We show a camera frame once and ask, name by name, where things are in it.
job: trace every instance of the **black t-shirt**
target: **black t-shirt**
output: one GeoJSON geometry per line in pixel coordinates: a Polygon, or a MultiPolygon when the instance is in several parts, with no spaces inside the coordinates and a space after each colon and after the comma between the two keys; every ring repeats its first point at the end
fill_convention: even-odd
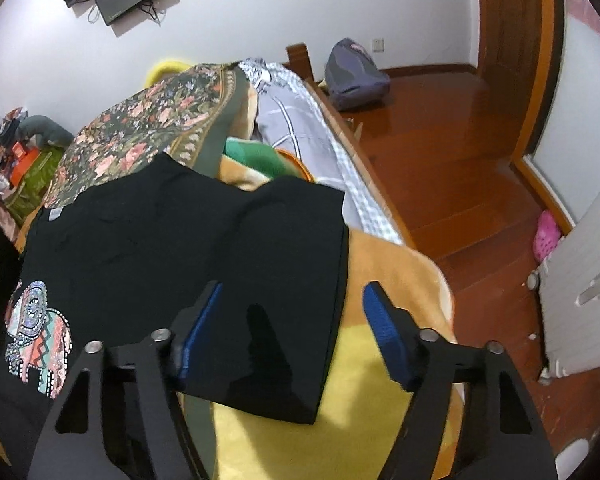
{"type": "Polygon", "coordinates": [[[186,393],[312,423],[346,290],[341,211],[342,194],[325,186],[283,177],[245,192],[167,155],[41,210],[0,349],[12,462],[28,469],[87,342],[112,348],[169,327],[209,280],[222,290],[191,348],[186,393]]]}

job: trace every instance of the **gray backpack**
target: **gray backpack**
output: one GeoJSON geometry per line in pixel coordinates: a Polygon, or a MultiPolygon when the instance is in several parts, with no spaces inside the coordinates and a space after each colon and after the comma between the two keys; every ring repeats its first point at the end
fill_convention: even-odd
{"type": "Polygon", "coordinates": [[[329,99],[337,110],[378,101],[389,91],[390,79],[355,41],[345,38],[331,50],[324,76],[329,99]]]}

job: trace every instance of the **blue pad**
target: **blue pad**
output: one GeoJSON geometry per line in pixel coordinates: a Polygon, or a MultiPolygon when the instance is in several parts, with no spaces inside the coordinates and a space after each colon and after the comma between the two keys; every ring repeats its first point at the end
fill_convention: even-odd
{"type": "Polygon", "coordinates": [[[211,311],[212,307],[214,306],[214,303],[218,299],[221,289],[222,283],[218,283],[214,287],[214,290],[211,293],[211,296],[209,297],[209,301],[206,302],[206,305],[204,306],[202,312],[200,313],[200,316],[198,317],[198,321],[187,336],[187,340],[184,343],[184,348],[182,349],[182,367],[180,368],[180,373],[178,374],[178,378],[180,380],[186,379],[187,375],[189,374],[191,348],[196,340],[196,337],[202,332],[202,326],[205,323],[206,316],[208,315],[209,311],[211,311]]]}
{"type": "Polygon", "coordinates": [[[389,377],[407,390],[408,384],[416,379],[416,374],[410,366],[410,351],[402,341],[388,310],[389,308],[395,309],[395,307],[377,282],[369,283],[365,287],[362,304],[389,377]]]}

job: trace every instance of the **wooden floor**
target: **wooden floor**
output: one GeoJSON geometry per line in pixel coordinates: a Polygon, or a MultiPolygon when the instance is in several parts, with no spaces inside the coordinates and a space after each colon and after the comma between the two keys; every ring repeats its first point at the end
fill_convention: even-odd
{"type": "Polygon", "coordinates": [[[510,169],[519,112],[468,73],[392,80],[363,121],[362,147],[418,249],[443,270],[456,300],[458,341],[501,341],[542,416],[555,452],[600,427],[600,370],[537,382],[538,301],[524,285],[541,211],[510,169]]]}

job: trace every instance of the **pink slipper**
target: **pink slipper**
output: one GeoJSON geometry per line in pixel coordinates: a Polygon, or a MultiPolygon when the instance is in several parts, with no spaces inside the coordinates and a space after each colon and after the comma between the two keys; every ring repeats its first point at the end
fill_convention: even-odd
{"type": "Polygon", "coordinates": [[[560,229],[554,216],[545,209],[538,219],[538,230],[534,237],[534,256],[538,263],[542,262],[558,246],[560,229]]]}

